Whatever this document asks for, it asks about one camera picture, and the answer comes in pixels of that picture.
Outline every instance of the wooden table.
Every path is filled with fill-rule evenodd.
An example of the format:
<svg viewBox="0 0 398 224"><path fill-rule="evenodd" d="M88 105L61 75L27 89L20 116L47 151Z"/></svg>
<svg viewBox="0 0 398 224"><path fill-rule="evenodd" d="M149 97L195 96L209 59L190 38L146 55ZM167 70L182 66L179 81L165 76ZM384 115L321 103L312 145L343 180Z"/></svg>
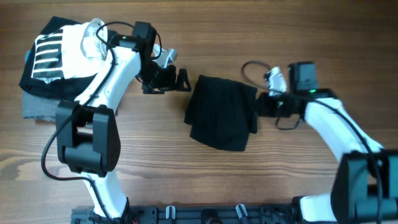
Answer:
<svg viewBox="0 0 398 224"><path fill-rule="evenodd" d="M151 22L163 46L178 50L176 66L193 85L201 74L243 82L239 69L250 59L280 66L286 78L288 64L312 60L320 86L333 89L370 136L398 147L396 2L0 2L0 223L68 223L72 208L92 205L83 182L56 182L41 171L54 124L22 119L24 55L52 16ZM183 117L190 96L143 95L136 81L123 96L117 171L132 205L289 202L331 190L337 161L306 124L278 131L274 119L260 118L244 152L219 151L189 137ZM73 175L55 147L48 165L53 174Z"/></svg>

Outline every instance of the folded shirt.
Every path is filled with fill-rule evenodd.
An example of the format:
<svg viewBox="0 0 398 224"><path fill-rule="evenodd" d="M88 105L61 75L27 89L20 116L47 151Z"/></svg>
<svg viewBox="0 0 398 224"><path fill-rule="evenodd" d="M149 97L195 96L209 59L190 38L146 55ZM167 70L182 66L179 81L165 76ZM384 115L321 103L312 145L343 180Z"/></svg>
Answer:
<svg viewBox="0 0 398 224"><path fill-rule="evenodd" d="M200 75L185 112L191 138L216 149L244 151L257 133L257 88Z"/></svg>
<svg viewBox="0 0 398 224"><path fill-rule="evenodd" d="M63 26L48 35L40 34L35 39L31 77L50 83L61 78L83 78L97 74L106 58L106 46L95 36L103 24L100 19L93 19L84 24ZM106 27L98 35L107 41Z"/></svg>
<svg viewBox="0 0 398 224"><path fill-rule="evenodd" d="M40 35L43 35L41 38L43 38L45 35L50 35L50 34L56 33L62 27L73 26L73 25L77 25L77 24L80 24L80 23L73 21L73 20L54 16L53 18L51 18L50 22L40 32ZM84 41L84 37L92 37L92 35L93 35L92 31L94 29L89 29L87 32L85 32L86 29L80 29L80 30L82 30L83 32L82 32L81 38L79 35L80 42L78 42L77 47L79 49L83 48L84 51L81 51L81 54L87 55L89 57L99 57L98 55L95 55L95 54L93 55L93 54L88 53L88 52L90 52L89 49L93 48L93 46L85 43L85 41ZM106 35L108 36L108 38L111 38L115 34L116 34L115 31L108 30ZM90 69L88 69L89 72L85 73L86 77L84 77L85 75L77 75L76 76L76 75L67 74L66 75L67 78L65 78L65 74L63 72L62 72L62 74L64 75L63 78L61 77L60 72L58 72L58 78L57 77L48 77L48 78L54 78L54 79L48 80L48 82L46 83L45 80L37 79L39 77L32 78L32 75L34 74L32 71L34 70L34 65L35 65L36 60L38 60L38 59L36 58L36 44L34 44L31 49L31 54L29 54L28 59L26 61L24 73L22 74L21 80L19 82L19 86L25 92L29 93L30 95L44 97L44 98L53 98L53 99L58 99L58 100L73 101L78 95L80 95L80 93L82 93L88 87L88 85L91 83L91 81L95 77L95 72L96 72L95 70L98 70L98 68L93 68L93 66L91 66ZM54 66L54 64L57 64L56 62L50 62L50 63L52 63L51 66ZM81 67L76 66L74 69L76 71L79 68L81 68Z"/></svg>
<svg viewBox="0 0 398 224"><path fill-rule="evenodd" d="M39 119L55 121L55 112L61 100L22 94L22 117L24 119Z"/></svg>

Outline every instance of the black t-shirt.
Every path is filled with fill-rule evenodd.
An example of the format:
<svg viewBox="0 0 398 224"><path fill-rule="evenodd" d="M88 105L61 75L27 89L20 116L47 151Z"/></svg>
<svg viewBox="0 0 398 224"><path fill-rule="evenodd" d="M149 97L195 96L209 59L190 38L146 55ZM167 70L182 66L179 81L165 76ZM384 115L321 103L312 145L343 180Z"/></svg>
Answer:
<svg viewBox="0 0 398 224"><path fill-rule="evenodd" d="M257 88L200 75L185 111L191 138L216 149L244 151L249 133L257 133Z"/></svg>
<svg viewBox="0 0 398 224"><path fill-rule="evenodd" d="M63 26L80 24L79 22L54 16L43 28L40 34L47 35L59 30ZM108 37L111 38L116 32L108 30ZM84 78L58 79L51 83L31 78L35 59L35 45L33 44L29 57L25 64L24 73L19 82L19 86L27 93L44 98L54 98L59 100L73 101L80 95L93 81L95 75Z"/></svg>

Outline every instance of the black cable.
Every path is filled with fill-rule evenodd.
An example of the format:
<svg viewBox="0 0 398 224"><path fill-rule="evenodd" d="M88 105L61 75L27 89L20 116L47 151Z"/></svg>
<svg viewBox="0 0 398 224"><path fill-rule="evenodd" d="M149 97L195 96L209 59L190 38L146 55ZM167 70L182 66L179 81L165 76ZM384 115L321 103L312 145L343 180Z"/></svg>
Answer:
<svg viewBox="0 0 398 224"><path fill-rule="evenodd" d="M139 82L143 83L142 80L141 80L138 76L136 76L136 79L137 79Z"/></svg>
<svg viewBox="0 0 398 224"><path fill-rule="evenodd" d="M294 127L293 127L293 128L281 128L281 127L278 126L279 120L280 120L280 116L276 118L275 127L276 127L278 130L281 130L281 131L291 131L291 130L295 130L296 128L299 127L299 125L300 125L301 122L303 121L303 119L298 118L298 120L297 120L296 123L294 124Z"/></svg>
<svg viewBox="0 0 398 224"><path fill-rule="evenodd" d="M361 141L361 143L363 144L363 146L365 147L365 149L367 150L368 154L369 154L369 159L371 160L371 164L373 166L374 172L376 174L376 180L377 180L377 214L376 214L376 223L380 224L381 223L381 213L380 213L380 209L381 209L381 203L382 203L382 182L381 182L381 175L380 175L380 170L379 170L379 165L376 162L376 156L374 155L374 153L372 152L371 148L369 147L368 143L366 142L365 138L362 137L361 133L359 133L359 131L355 128L354 124L343 114L341 114L338 109L333 108L332 106L310 98L310 97L306 97L306 96L299 96L299 95L295 95L292 93L286 93L283 91L279 91L279 90L273 90L273 89L268 89L266 86L262 86L260 84L257 84L255 81L251 80L246 73L244 72L244 68L249 65L249 64L260 64L260 65L267 65L263 62L258 62L258 61L248 61L245 64L243 64L242 68L241 68L241 75L243 76L243 78L245 78L250 84L254 85L255 87L261 88L263 90L269 90L269 91L274 91L276 93L280 93L281 95L284 96L288 96L291 98L294 98L296 100L305 100L308 102L314 102L314 103L318 103L319 105L322 105L326 108L328 108L329 110L332 110L332 112L336 113L337 115L339 115L341 118L343 118L343 120L350 126L350 128L355 132L355 135L357 135L357 137L359 138L359 140Z"/></svg>
<svg viewBox="0 0 398 224"><path fill-rule="evenodd" d="M116 37L116 35L113 35L112 38L110 38L110 39L106 42L106 50L108 50L109 47L111 47L111 43L112 43L114 37Z"/></svg>
<svg viewBox="0 0 398 224"><path fill-rule="evenodd" d="M44 147L43 153L42 153L42 158L41 158L41 165L42 165L42 170L43 173L47 176L50 177L53 180L59 180L59 181L69 181L69 180L85 180L88 181L91 185L91 187L93 188L95 197L99 203L99 206L101 207L103 213L105 214L106 218L109 220L110 223L114 223L112 218L109 216L109 213L106 211L105 206L103 204L103 201L100 197L100 193L98 192L98 188L95 185L95 181L91 180L87 177L57 177L55 175L52 175L46 168L45 166L45 159L47 157L47 153L50 149L51 144L54 142L55 138L59 135L59 133L61 132L61 130L73 119L75 119L85 108L86 106L94 99L96 98L97 94L100 92L100 90L102 89L103 85L106 83L106 81L108 80L108 78L110 77L110 75L112 74L112 71L114 69L114 66L116 64L115 61L115 54L113 49L109 46L109 44L103 40L101 37L99 37L98 33L100 32L100 30L102 28L104 28L105 26L111 25L111 24L123 24L123 25L127 25L129 27L134 28L133 25L128 24L127 22L119 22L119 21L115 21L115 22L109 22L107 24L102 25L101 27L98 28L98 30L96 31L95 35L97 36L97 38L104 43L107 48L109 49L109 51L111 52L112 55L112 62L111 62L111 67L109 68L109 71L107 72L106 76L104 77L104 79L101 81L101 83L98 85L98 88L91 94L91 96L88 98L88 100L82 104L76 111L74 111L61 125L59 128L57 128L57 130L55 130L55 132L51 135L49 141L47 142L47 144Z"/></svg>
<svg viewBox="0 0 398 224"><path fill-rule="evenodd" d="M159 39L160 51L159 51L159 54L157 56L152 57L152 60L156 60L162 55L162 39L160 39L160 35L159 35L158 32L156 33L156 35L157 35L157 38Z"/></svg>

